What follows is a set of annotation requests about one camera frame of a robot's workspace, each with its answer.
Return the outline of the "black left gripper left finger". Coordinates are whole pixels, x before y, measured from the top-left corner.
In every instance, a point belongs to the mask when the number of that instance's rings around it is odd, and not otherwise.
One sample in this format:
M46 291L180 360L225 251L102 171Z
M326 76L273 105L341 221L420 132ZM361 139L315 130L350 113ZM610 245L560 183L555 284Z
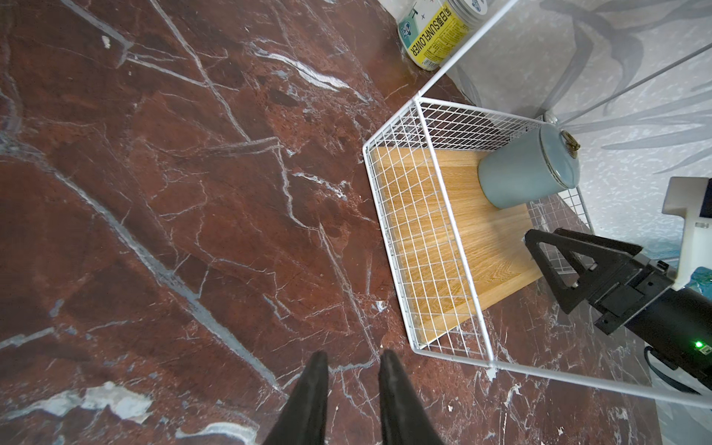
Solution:
M327 354L319 350L309 359L276 424L263 443L324 444L328 381Z

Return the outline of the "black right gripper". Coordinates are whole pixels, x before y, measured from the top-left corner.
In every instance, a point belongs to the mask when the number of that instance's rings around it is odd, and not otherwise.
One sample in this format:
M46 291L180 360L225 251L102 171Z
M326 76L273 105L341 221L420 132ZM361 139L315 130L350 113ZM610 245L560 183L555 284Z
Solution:
M549 233L531 229L525 245L552 289L561 310L569 314L587 300L601 317L596 326L606 334L624 327L645 342L643 359L674 389L688 389L651 360L671 371L682 370L711 388L711 300L683 287L675 290L658 266L632 267L638 245L558 228ZM543 247L557 250L578 279L566 284Z

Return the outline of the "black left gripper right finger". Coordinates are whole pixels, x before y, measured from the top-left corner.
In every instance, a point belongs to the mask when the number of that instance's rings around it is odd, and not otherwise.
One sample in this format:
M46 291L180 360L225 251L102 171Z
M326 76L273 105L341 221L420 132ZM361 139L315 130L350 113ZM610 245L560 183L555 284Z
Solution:
M381 355L378 385L384 444L443 444L393 350Z

